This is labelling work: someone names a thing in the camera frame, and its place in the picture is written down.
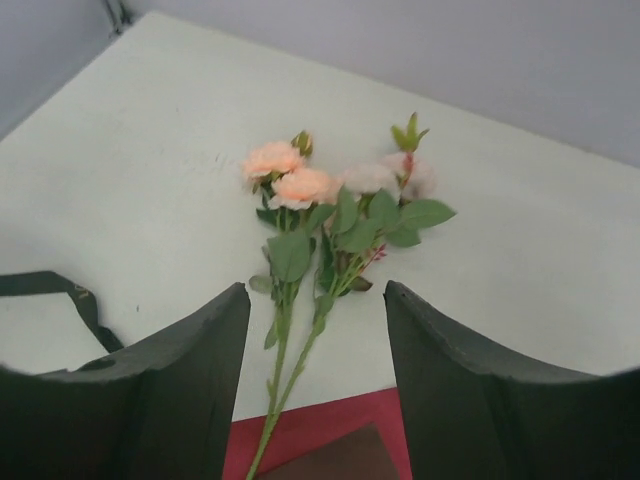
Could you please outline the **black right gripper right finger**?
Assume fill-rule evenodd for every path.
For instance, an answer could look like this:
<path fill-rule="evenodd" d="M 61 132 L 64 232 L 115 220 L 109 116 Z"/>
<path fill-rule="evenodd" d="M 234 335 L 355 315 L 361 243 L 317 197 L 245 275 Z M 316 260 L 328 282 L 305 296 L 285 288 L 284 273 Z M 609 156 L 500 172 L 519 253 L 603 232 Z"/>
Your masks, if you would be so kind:
<path fill-rule="evenodd" d="M 639 372 L 591 375 L 511 350 L 401 283 L 384 293 L 417 479 L 635 479 Z"/>

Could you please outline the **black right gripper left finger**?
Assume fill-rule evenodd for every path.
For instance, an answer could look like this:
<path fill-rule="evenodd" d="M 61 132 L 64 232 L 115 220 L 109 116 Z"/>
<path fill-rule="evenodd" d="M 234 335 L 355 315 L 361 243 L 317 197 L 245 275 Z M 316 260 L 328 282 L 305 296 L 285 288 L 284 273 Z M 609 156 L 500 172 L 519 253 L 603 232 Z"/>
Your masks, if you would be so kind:
<path fill-rule="evenodd" d="M 241 283 L 75 371 L 1 372 L 5 479 L 218 479 L 250 314 Z"/>

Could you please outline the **brown wrapping paper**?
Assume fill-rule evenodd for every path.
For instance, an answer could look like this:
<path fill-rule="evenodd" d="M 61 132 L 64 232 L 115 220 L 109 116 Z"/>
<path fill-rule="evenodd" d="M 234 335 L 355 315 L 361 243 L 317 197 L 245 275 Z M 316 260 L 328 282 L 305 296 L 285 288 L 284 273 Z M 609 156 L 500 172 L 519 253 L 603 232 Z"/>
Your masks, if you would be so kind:
<path fill-rule="evenodd" d="M 243 479 L 265 423 L 263 416 L 231 424 L 222 477 Z M 267 472 L 367 424 L 376 425 L 401 479 L 412 477 L 398 390 L 387 388 L 281 414 L 258 469 Z"/>

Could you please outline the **black ribbon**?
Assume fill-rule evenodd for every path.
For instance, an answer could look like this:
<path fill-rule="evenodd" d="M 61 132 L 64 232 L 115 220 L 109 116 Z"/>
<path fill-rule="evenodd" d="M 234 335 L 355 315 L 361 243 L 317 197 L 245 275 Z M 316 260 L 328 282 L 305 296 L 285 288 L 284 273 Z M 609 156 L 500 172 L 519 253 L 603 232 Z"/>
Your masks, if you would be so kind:
<path fill-rule="evenodd" d="M 53 271 L 1 277 L 1 364 L 30 374 L 75 370 L 123 348 L 96 296 Z"/>

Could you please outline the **pink flower tall bunch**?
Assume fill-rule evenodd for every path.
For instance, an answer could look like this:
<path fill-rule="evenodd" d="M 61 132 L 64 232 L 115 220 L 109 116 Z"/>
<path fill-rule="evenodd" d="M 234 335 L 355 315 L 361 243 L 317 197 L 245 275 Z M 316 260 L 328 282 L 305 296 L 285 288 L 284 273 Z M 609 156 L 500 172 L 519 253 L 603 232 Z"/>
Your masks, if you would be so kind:
<path fill-rule="evenodd" d="M 281 380 L 286 348 L 279 347 L 274 376 L 267 383 L 270 411 L 284 408 L 336 300 L 370 289 L 364 273 L 385 256 L 387 246 L 414 247 L 421 242 L 421 231 L 456 214 L 430 196 L 433 171 L 416 157 L 428 133 L 419 128 L 418 115 L 411 114 L 405 126 L 393 125 L 390 131 L 397 153 L 380 163 L 352 168 L 327 182 L 322 191 L 318 173 L 302 170 L 287 173 L 274 185 L 272 200 L 306 228 L 309 250 L 318 252 L 320 259 L 314 275 L 312 327 L 287 382 Z M 303 195 L 304 189 L 318 191 L 317 198 Z"/>

